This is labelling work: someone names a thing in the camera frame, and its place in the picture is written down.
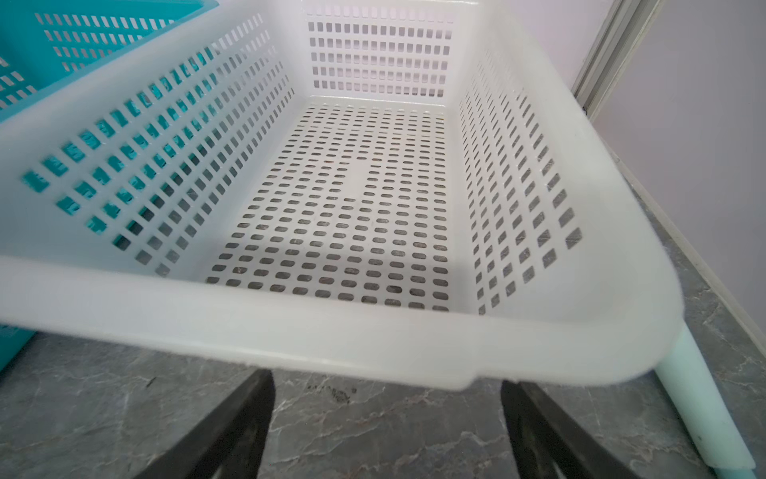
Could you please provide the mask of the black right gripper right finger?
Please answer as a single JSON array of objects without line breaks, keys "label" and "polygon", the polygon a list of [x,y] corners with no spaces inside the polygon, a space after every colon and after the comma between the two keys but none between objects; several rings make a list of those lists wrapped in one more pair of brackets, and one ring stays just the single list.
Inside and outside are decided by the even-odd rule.
[{"label": "black right gripper right finger", "polygon": [[636,477],[538,385],[505,380],[501,402],[520,477]]}]

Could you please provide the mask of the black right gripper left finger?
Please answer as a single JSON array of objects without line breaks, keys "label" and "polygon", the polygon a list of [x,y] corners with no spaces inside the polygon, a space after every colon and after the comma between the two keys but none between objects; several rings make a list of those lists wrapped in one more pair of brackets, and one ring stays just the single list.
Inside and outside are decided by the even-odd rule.
[{"label": "black right gripper left finger", "polygon": [[272,372],[257,369],[139,478],[255,478],[275,403]]}]

